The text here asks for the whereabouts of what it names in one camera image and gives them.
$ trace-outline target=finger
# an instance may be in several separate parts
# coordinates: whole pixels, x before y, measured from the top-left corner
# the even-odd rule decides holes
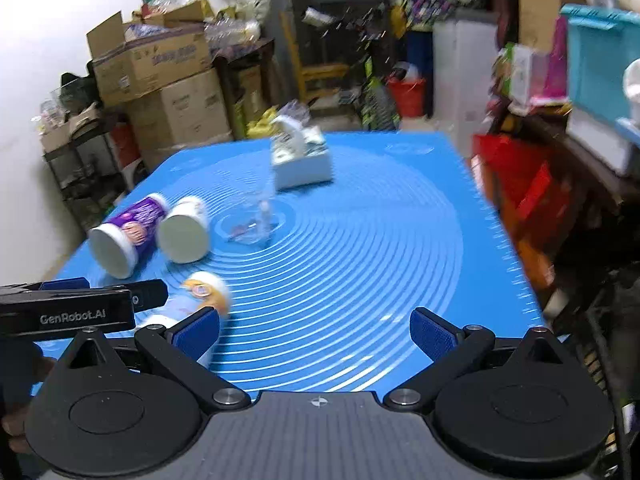
[[[9,439],[9,447],[14,453],[33,453],[31,447],[27,443],[27,439],[23,436]]]
[[[56,360],[51,357],[38,359],[38,364],[36,366],[36,378],[38,382],[44,381],[55,365]]]
[[[9,413],[2,418],[2,428],[11,436],[24,435],[24,419],[27,416],[28,406],[23,406],[16,412]]]

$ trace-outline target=purple canister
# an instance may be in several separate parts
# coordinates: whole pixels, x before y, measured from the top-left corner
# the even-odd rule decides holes
[[[140,256],[155,243],[158,224],[168,211],[167,200],[152,193],[91,229],[89,247],[95,260],[114,278],[128,278]]]

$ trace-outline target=teal storage bin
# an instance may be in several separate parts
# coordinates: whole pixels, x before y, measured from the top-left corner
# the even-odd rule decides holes
[[[626,67],[640,58],[640,14],[565,5],[568,22],[568,88],[572,103],[615,126],[629,117],[622,89]]]

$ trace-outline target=white tissue box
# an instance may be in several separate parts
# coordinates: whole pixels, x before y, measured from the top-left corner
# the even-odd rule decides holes
[[[333,179],[331,154],[324,143],[324,138],[315,128],[305,130],[304,133],[309,148],[304,156],[298,158],[289,156],[286,148],[276,142],[272,146],[271,167],[277,190]]]

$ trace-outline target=black circular disc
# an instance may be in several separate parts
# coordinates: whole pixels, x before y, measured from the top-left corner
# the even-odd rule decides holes
[[[569,367],[504,366],[445,386],[434,422],[446,444],[478,467],[509,476],[560,476],[587,467],[613,424],[606,396]]]
[[[55,396],[47,386],[33,400],[28,443],[54,469],[73,476],[152,469],[184,450],[200,427],[191,393],[162,377],[81,368],[60,377],[50,389]]]

